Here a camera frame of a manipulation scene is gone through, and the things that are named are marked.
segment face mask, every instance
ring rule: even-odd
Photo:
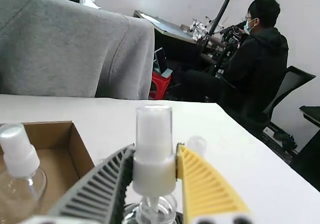
[[[247,34],[250,34],[252,29],[254,28],[254,26],[252,28],[249,27],[249,23],[251,23],[252,21],[254,21],[254,19],[250,20],[250,21],[246,21],[246,25],[244,26],[244,31],[247,33]]]

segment white cap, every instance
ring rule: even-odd
[[[0,127],[0,146],[8,173],[14,178],[31,176],[40,165],[36,149],[31,145],[22,124]]]
[[[172,109],[147,105],[136,110],[133,189],[145,197],[166,196],[176,187]]]
[[[161,162],[173,153],[172,109],[147,105],[136,110],[135,157],[144,162]]]
[[[201,157],[205,157],[207,150],[207,141],[203,137],[193,136],[189,138],[186,146],[194,152],[198,153]]]

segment clear plastic bottle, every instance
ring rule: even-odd
[[[136,111],[133,189],[143,196],[129,205],[122,224],[175,224],[176,157],[172,144],[172,109],[147,105]]]
[[[40,210],[47,178],[22,124],[0,127],[6,170],[0,173],[0,223],[15,224]]]

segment white wall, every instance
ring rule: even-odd
[[[288,66],[320,76],[318,24],[319,0],[278,0],[281,13],[277,27],[289,44]],[[274,110],[272,121],[294,135],[301,150],[319,130],[304,119],[299,108],[320,106],[320,77],[290,94]]]
[[[253,0],[231,0],[226,25],[241,22]],[[175,24],[191,24],[192,18],[216,17],[224,0],[96,0],[103,9],[132,16],[139,9]]]

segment black office chair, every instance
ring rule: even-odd
[[[310,82],[315,77],[312,74],[290,66],[282,75],[272,81],[272,85],[278,83],[280,86],[277,93],[270,93],[269,85],[267,85],[257,89],[255,94],[258,95],[255,95],[253,98],[245,97],[240,101],[237,89],[222,78],[223,83],[227,86],[227,94],[222,98],[221,106],[240,125],[260,139],[263,130],[271,121],[274,108],[292,91]],[[265,99],[266,94],[268,97],[271,97],[271,101]],[[238,97],[238,100],[232,101],[233,97]],[[238,107],[237,110],[234,110],[228,106],[228,103],[240,103],[240,108]]]

